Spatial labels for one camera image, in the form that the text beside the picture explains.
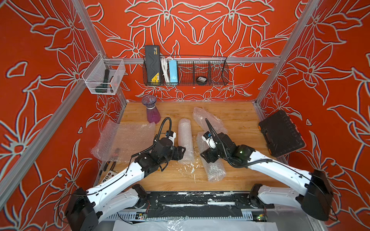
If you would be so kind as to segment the purple glass vase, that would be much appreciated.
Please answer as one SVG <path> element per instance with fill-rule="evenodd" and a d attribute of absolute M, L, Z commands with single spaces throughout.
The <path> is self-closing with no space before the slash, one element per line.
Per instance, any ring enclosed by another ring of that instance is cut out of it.
<path fill-rule="evenodd" d="M 159 123 L 160 113 L 156 107 L 157 98 L 153 95 L 146 95 L 142 99 L 142 104 L 146 107 L 146 115 L 149 123 Z"/>

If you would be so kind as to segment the bubble wrap sheet of vase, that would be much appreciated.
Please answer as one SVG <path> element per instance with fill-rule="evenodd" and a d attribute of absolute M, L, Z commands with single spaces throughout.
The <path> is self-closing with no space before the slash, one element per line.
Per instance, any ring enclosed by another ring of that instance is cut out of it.
<path fill-rule="evenodd" d="M 128 162 L 132 155 L 153 144 L 155 123 L 117 124 L 109 121 L 103 128 L 91 154 L 101 161 Z"/>

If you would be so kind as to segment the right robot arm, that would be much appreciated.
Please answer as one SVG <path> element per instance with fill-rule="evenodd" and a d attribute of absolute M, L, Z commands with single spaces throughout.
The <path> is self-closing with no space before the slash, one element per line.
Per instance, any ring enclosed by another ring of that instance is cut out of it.
<path fill-rule="evenodd" d="M 236 145 L 228 135 L 217 133 L 209 120 L 205 122 L 209 130 L 202 139 L 209 148 L 200 155 L 207 163 L 223 159 L 233 168 L 258 171 L 286 185 L 286 188 L 276 188 L 255 184 L 247 199 L 250 206 L 264 209 L 268 205 L 283 205 L 300 208 L 317 220 L 330 220 L 333 190 L 325 172 L 293 168 L 252 147 Z"/>

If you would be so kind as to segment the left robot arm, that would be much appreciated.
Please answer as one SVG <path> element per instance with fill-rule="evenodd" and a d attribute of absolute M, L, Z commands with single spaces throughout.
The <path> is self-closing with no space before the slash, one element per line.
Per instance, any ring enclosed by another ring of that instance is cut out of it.
<path fill-rule="evenodd" d="M 147 194 L 138 182 L 158 170 L 164 171 L 170 161 L 181 160 L 186 151 L 185 147 L 174 145 L 176 134 L 170 117 L 160 127 L 166 122 L 169 127 L 165 136 L 159 130 L 150 147 L 131 156 L 126 169 L 86 191 L 78 188 L 69 194 L 61 221 L 68 223 L 73 231 L 92 231 L 112 214 L 145 204 Z"/>

